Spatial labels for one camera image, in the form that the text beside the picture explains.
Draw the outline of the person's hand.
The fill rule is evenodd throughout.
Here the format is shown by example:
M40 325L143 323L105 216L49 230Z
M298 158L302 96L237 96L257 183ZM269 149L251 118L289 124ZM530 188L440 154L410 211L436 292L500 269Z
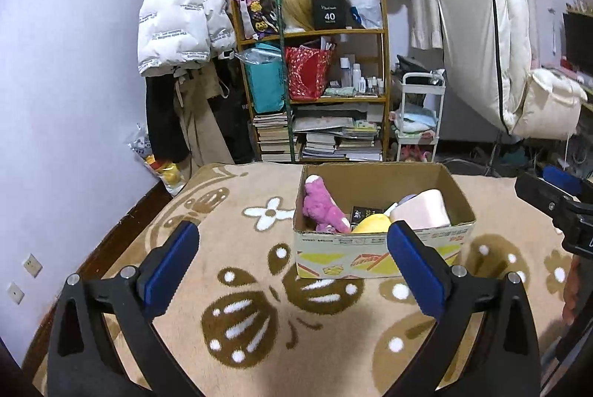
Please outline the person's hand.
M566 283L563 292L564 306L562 317L563 321L571 326L575 320L575 311L579 293L579 267L580 258L574 256L571 261L570 270L567 274Z

